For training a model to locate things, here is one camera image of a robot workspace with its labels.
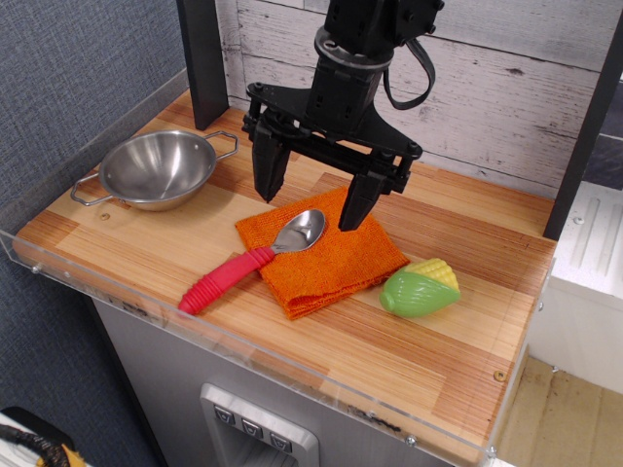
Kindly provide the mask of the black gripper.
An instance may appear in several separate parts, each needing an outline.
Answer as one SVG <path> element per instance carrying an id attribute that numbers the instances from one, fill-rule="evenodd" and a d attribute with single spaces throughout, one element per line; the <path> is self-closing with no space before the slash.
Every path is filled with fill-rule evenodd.
<path id="1" fill-rule="evenodd" d="M 340 217 L 342 232 L 356 231 L 381 194 L 404 191 L 422 148 L 377 112 L 380 79 L 378 71 L 321 58 L 309 89 L 248 85 L 243 130 L 253 142 L 254 186 L 264 201 L 281 189 L 292 151 L 355 175 Z"/>

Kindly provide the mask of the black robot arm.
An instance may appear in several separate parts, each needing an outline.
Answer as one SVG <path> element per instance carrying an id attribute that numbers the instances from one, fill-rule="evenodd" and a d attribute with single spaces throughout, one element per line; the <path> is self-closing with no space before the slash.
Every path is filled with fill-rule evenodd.
<path id="1" fill-rule="evenodd" d="M 430 83 L 435 69 L 419 37 L 435 30 L 441 1 L 333 1 L 314 38 L 308 89 L 252 83 L 243 129 L 252 143 L 254 185 L 265 201 L 280 190 L 292 152 L 352 174 L 339 228 L 359 228 L 379 197 L 401 193 L 421 146 L 385 122 L 374 99 L 407 47 Z"/>

